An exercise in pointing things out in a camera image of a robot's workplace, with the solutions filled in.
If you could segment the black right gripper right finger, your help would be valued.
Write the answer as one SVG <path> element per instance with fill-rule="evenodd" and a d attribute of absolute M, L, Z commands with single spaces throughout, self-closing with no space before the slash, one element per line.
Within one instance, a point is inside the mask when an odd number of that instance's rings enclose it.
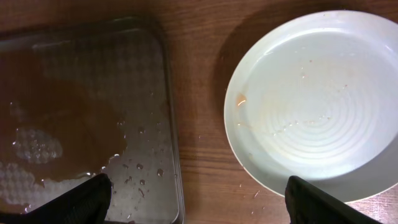
<path fill-rule="evenodd" d="M 285 188 L 291 224 L 381 224 L 295 175 Z"/>

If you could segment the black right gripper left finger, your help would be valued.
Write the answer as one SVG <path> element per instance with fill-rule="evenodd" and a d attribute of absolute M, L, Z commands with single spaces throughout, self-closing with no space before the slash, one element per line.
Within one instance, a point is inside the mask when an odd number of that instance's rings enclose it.
<path fill-rule="evenodd" d="M 99 174 L 26 214 L 1 212 L 1 223 L 103 224 L 111 203 L 111 181 Z"/>

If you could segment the grey-green plate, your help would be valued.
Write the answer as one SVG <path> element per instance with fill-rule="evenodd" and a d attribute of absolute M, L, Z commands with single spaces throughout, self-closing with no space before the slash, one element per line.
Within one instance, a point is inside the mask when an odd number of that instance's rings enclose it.
<path fill-rule="evenodd" d="M 397 24 L 323 11 L 282 24 L 238 63 L 224 100 L 244 170 L 284 195 L 296 175 L 352 202 L 397 185 Z"/>

